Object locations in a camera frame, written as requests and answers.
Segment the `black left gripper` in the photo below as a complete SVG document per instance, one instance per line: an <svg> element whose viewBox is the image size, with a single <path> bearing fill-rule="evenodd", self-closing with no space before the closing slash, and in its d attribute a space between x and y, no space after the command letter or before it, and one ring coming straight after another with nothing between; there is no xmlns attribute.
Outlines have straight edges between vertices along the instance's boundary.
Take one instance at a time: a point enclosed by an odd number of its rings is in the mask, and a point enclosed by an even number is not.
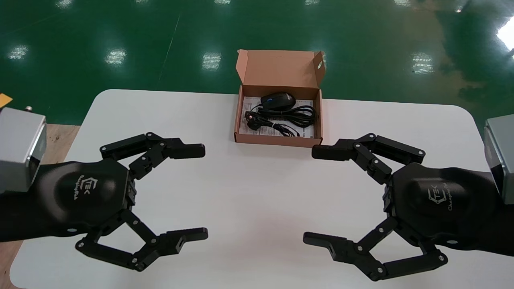
<svg viewBox="0 0 514 289"><path fill-rule="evenodd" d="M166 159L204 157L202 143L185 144L180 138L146 133L101 146L100 153L104 160L98 162L70 161L40 167L33 183L38 238L88 233L75 245L79 252L135 271L144 271L160 257L180 253L187 242L208 238L208 229L203 227L157 236L127 209L135 204L130 196L135 190L133 179L142 179ZM128 170L117 162L139 154ZM145 242L133 254L98 243L123 224Z"/></svg>

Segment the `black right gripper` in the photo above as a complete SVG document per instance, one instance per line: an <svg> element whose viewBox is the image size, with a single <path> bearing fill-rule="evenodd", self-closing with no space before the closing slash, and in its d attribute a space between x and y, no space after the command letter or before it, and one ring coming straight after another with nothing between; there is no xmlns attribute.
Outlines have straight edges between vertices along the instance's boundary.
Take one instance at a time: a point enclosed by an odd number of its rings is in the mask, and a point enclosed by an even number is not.
<svg viewBox="0 0 514 289"><path fill-rule="evenodd" d="M334 261L354 265L372 281L432 271L446 265L448 258L433 242L451 247L478 247L483 231L502 206L492 175L456 167L425 167L419 164L425 155L421 149L374 133L359 139L339 139L332 146L313 146L314 159L352 160L378 184L390 179L388 214L391 216L358 242L313 232L305 232L303 242L328 249ZM392 174L392 169L378 156L406 166ZM401 236L405 240L417 243L422 255L386 263L378 261L371 250L398 231L404 231Z"/></svg>

